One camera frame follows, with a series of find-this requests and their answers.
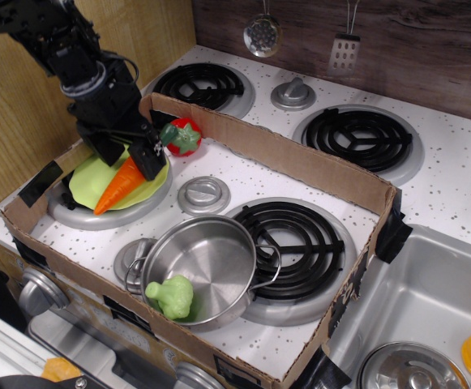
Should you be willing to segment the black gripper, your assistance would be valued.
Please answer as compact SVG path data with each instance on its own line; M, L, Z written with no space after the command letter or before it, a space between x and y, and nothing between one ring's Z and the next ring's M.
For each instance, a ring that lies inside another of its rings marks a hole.
M147 181L166 166L160 136L139 111L142 95L126 66L102 66L94 84L65 93L72 99L68 112L76 118L79 136L108 166L120 159L127 144Z

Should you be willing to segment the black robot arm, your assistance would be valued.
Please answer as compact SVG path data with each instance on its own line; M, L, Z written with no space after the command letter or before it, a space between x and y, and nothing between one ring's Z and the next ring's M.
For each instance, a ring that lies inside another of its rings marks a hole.
M92 22L74 2L0 1L0 33L58 78L78 134L95 155L113 165L128 152L145 180L156 178L166 159L160 136L139 111L139 69L100 47Z

